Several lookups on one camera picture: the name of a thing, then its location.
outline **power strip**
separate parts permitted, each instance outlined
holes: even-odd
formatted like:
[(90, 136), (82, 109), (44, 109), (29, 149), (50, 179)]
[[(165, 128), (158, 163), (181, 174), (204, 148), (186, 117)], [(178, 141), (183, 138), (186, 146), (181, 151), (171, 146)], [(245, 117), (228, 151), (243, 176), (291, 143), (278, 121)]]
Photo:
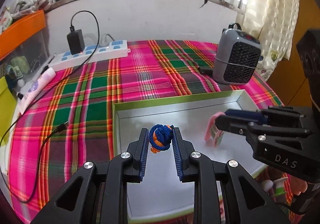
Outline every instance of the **power strip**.
[[(82, 53), (75, 55), (72, 55), (70, 51), (58, 54), (48, 66), (56, 72), (79, 66), (92, 54), (95, 47), (96, 46), (85, 47)], [(110, 42), (108, 46), (98, 47), (88, 63), (126, 57), (128, 53), (130, 53), (130, 49), (128, 49), (127, 40), (114, 41)]]

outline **curtain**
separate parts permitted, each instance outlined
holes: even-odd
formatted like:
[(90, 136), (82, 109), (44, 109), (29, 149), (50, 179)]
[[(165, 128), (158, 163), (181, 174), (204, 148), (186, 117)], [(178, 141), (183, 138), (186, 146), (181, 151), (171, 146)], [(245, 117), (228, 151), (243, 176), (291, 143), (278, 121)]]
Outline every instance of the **curtain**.
[(259, 39), (261, 57), (256, 72), (268, 80), (277, 63), (289, 60), (297, 23), (299, 0), (248, 0), (237, 22), (242, 30)]

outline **black charger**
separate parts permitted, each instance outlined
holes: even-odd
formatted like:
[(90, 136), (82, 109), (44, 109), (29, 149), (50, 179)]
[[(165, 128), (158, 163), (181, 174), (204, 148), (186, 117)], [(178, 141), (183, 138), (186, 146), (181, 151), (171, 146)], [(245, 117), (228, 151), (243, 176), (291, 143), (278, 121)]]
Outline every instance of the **black charger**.
[(75, 30), (74, 26), (70, 27), (70, 33), (67, 35), (68, 44), (70, 47), (71, 54), (79, 54), (84, 50), (84, 39), (82, 35), (82, 30)]

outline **black mesh grille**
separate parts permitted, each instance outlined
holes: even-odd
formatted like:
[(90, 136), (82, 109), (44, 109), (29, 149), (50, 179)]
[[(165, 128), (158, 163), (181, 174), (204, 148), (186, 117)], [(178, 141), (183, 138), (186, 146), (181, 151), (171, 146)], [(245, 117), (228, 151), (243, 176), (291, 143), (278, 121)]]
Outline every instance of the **black mesh grille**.
[(254, 73), (254, 69), (228, 64), (223, 78), (226, 82), (247, 83)]
[(229, 62), (249, 67), (256, 67), (260, 55), (261, 50), (259, 48), (243, 42), (237, 42), (232, 47)]

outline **gray portable heater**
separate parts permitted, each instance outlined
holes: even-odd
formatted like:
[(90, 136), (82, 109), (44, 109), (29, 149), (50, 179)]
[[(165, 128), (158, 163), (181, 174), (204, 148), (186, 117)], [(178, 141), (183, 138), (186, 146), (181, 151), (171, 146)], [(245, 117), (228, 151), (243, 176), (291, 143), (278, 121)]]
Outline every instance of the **gray portable heater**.
[(246, 84), (254, 73), (260, 55), (259, 40), (229, 26), (222, 32), (212, 70), (213, 79), (227, 85)]

